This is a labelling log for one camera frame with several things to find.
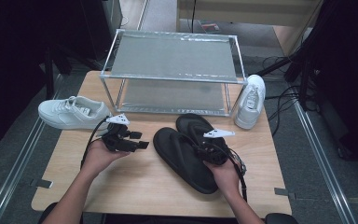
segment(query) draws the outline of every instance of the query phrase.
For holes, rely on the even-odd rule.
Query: white sneaker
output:
[[[266,86],[262,77],[251,75],[239,101],[235,124],[243,129],[252,129],[263,109]]]
[[[95,129],[106,116],[112,116],[104,102],[92,101],[83,96],[71,96],[66,100],[48,100],[38,108],[39,117],[57,129]],[[106,129],[103,123],[99,130]]]

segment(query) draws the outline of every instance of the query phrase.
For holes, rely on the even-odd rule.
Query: human arm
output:
[[[207,161],[204,163],[212,171],[217,187],[222,191],[238,222],[240,224],[264,223],[242,198],[238,187],[240,180],[234,164],[230,160],[222,165],[211,164]]]
[[[92,181],[112,161],[129,154],[111,152],[101,140],[91,143],[83,167],[43,223],[79,223]]]

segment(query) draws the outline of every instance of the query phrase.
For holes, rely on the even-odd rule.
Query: wooden table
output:
[[[100,72],[86,75],[78,95],[93,100],[109,101]],[[118,89],[119,80],[109,79]],[[240,85],[230,85],[233,95]],[[127,113],[129,130],[142,132],[147,149],[114,161],[94,180],[86,201],[86,212],[167,215],[190,217],[234,217],[229,205],[218,190],[205,195],[192,189],[157,154],[153,136],[162,127],[174,128],[178,115]],[[248,202],[261,217],[268,213],[291,214],[286,196],[276,195],[274,188],[284,189],[282,172],[263,110],[251,131],[240,129],[233,118],[205,117],[218,129],[230,130],[235,136],[226,137],[229,147],[245,161]],[[50,189],[39,188],[32,201],[34,210],[44,210],[57,202],[69,188],[79,171],[80,161],[91,131],[62,131],[48,163],[43,179],[53,182]]]
[[[177,0],[176,30],[180,19],[192,19],[195,1]],[[284,55],[296,49],[316,19],[322,0],[199,0],[195,20],[273,25]]]

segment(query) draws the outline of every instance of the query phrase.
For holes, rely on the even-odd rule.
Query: gray carpet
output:
[[[164,16],[164,13],[169,14],[174,10],[171,4],[171,1],[150,1],[143,29],[174,31],[174,20],[172,17]],[[218,25],[222,34],[238,35],[243,48],[248,49],[243,52],[245,69],[248,74],[257,72],[275,62],[275,58],[268,57],[282,56],[278,41],[270,26],[231,24],[229,22],[218,22]],[[195,31],[202,32],[198,24]],[[187,21],[181,22],[181,32],[188,32]],[[260,38],[255,34],[256,32],[265,38]],[[77,62],[73,62],[73,67],[74,71],[71,76],[64,77],[59,98],[76,95],[84,76],[89,71],[87,67]],[[280,95],[288,87],[282,74],[282,71],[277,70],[273,72],[273,75],[264,77],[267,96]],[[42,90],[0,142],[0,188],[21,153],[22,146],[37,121],[37,107],[44,100],[45,90]],[[272,115],[277,111],[277,100],[265,101],[265,108],[268,116]],[[342,160],[337,155],[337,146],[327,130],[323,118],[317,112],[309,112],[309,115],[324,147],[324,153],[328,157],[358,221],[358,161]],[[274,130],[275,125],[276,119],[270,123],[271,130]],[[31,187],[30,183],[32,179],[41,178],[43,175],[60,133],[59,130],[45,126],[0,223],[37,222],[41,213],[31,208],[36,188]],[[273,139],[286,188],[296,195],[295,198],[290,199],[290,204],[293,216],[297,221],[300,224],[342,223],[311,150],[309,139],[293,106],[281,113],[280,127]],[[100,223],[101,219],[100,214],[85,215],[86,223]]]

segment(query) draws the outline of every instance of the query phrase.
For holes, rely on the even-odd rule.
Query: floor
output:
[[[175,1],[122,0],[121,3],[124,15],[122,28],[175,31]],[[262,70],[283,56],[271,26],[216,23],[221,28],[221,34],[239,37],[239,42],[245,49],[242,54],[248,74]],[[197,22],[194,29],[196,33],[203,32]],[[189,32],[188,21],[181,20],[180,31]],[[73,61],[73,66],[71,76],[58,75],[56,72],[57,98],[77,95],[84,75],[89,71],[76,61]],[[279,96],[289,85],[296,85],[284,81],[285,69],[283,67],[263,77],[267,96]],[[36,223],[40,217],[41,213],[34,211],[30,205],[35,192],[31,183],[43,175],[61,133],[38,119],[37,106],[44,100],[45,90],[42,90],[0,142],[0,223]],[[289,107],[293,102],[291,99],[287,99],[287,102],[285,108],[288,108],[281,110],[279,129],[273,139],[293,216],[300,224],[358,223],[358,161],[344,161],[338,156],[337,146],[324,119],[317,112],[309,111],[304,114],[296,104]],[[278,110],[277,99],[266,100],[265,108],[268,116],[272,116]],[[310,120],[314,133],[304,128],[307,120]],[[271,132],[276,126],[277,119],[272,119]],[[327,160],[327,168],[321,166],[321,157],[322,161],[324,158]],[[346,214],[352,214],[353,217],[345,219],[345,214],[340,212],[334,197],[336,192],[329,187],[331,180],[338,183],[338,189],[342,190],[339,193],[342,193],[348,203],[348,206],[343,206],[350,209]],[[101,223],[103,216],[86,214],[85,219],[86,223]]]

